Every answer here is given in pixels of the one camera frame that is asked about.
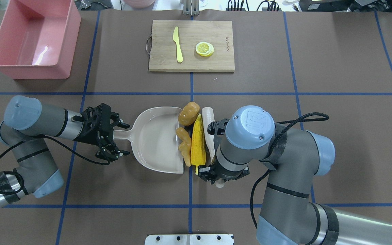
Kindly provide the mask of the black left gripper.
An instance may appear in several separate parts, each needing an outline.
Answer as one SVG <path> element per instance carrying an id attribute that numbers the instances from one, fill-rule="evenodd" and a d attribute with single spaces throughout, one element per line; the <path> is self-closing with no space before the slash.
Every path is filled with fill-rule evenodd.
<path id="1" fill-rule="evenodd" d="M 81 131 L 77 136 L 77 141 L 98 146 L 96 158 L 113 162 L 130 154 L 129 151 L 120 150 L 112 142 L 111 135 L 114 127 L 128 129 L 131 126 L 124 123 L 119 114 L 111 114 L 109 105 L 102 103 L 97 107 L 88 107 L 77 116 L 77 121 L 81 122 Z"/>

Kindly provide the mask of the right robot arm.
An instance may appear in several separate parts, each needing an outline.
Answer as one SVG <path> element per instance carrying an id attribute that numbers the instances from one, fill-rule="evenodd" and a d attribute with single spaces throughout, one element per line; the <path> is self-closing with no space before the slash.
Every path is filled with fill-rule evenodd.
<path id="1" fill-rule="evenodd" d="M 336 152 L 327 137 L 294 125 L 328 119 L 308 113 L 276 123 L 263 108 L 248 105 L 207 127 L 216 153 L 209 166 L 199 166 L 202 180 L 238 180 L 249 174 L 252 160 L 268 169 L 253 185 L 268 177 L 258 219 L 251 212 L 261 245 L 392 245 L 391 223 L 309 201 L 314 176 L 328 173 Z"/>

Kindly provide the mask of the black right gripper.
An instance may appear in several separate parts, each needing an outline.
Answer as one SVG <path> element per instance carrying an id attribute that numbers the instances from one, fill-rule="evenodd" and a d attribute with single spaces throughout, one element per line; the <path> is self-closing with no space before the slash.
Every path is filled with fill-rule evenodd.
<path id="1" fill-rule="evenodd" d="M 206 143 L 213 143 L 214 154 L 209 166 L 198 167 L 198 176 L 205 182 L 209 181 L 211 184 L 215 184 L 215 182 L 220 179 L 224 182 L 229 180 L 238 180 L 249 174 L 249 167 L 247 165 L 243 165 L 240 170 L 232 171 L 221 166 L 217 159 L 216 151 L 219 149 L 219 145 L 222 140 L 221 136 L 225 134 L 228 122 L 229 119 L 224 118 L 220 121 L 211 121 L 208 126 L 204 126 L 205 132 L 207 132 L 209 136 L 213 137 L 212 140 L 209 140 L 207 136 L 205 138 Z"/>

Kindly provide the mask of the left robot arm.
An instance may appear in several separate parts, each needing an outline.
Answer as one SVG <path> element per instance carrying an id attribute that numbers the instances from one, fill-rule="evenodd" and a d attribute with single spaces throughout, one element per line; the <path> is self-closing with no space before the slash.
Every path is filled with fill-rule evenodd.
<path id="1" fill-rule="evenodd" d="M 46 139 L 91 163 L 109 165 L 128 151 L 114 141 L 115 127 L 129 128 L 107 104 L 77 113 L 36 98 L 14 96 L 0 124 L 0 208 L 29 194 L 45 197 L 64 185 Z"/>

